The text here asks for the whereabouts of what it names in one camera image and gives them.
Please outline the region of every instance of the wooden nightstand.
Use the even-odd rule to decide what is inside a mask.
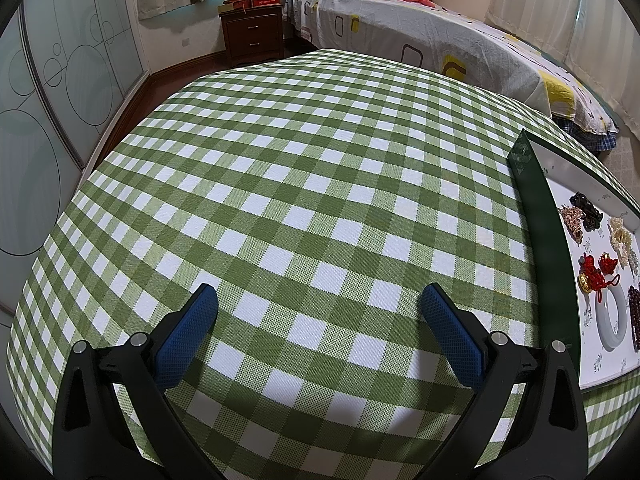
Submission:
[[[282,7],[254,7],[220,14],[229,66],[284,57]]]

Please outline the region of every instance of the display tray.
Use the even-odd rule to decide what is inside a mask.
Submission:
[[[628,199],[579,160],[535,134],[523,130],[508,161],[527,218],[538,286],[540,345],[564,342],[578,374],[580,388],[609,382],[640,366],[633,341],[628,304],[629,287],[638,288],[638,276],[618,263],[619,285],[584,293],[578,285],[580,257],[591,254],[598,266],[602,253],[619,258],[610,240],[609,219],[622,218],[638,251],[640,212]],[[603,215],[599,229],[576,242],[558,209],[571,207],[570,198],[583,193]],[[605,276],[609,281],[612,276]]]

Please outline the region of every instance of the drawer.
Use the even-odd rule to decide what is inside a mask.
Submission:
[[[229,48],[233,57],[280,48],[278,14],[233,20],[226,24]]]

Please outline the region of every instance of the red box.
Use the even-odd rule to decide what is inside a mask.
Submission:
[[[280,0],[251,0],[254,4],[254,7],[261,7],[264,5],[277,5],[280,3]]]

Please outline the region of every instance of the brown bead bracelet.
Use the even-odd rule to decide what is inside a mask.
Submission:
[[[629,314],[631,314],[631,329],[634,349],[640,349],[640,291],[633,285],[629,287]]]
[[[579,207],[563,207],[558,209],[564,225],[566,225],[571,238],[580,245],[582,243],[582,225],[580,220],[584,218],[584,212]]]

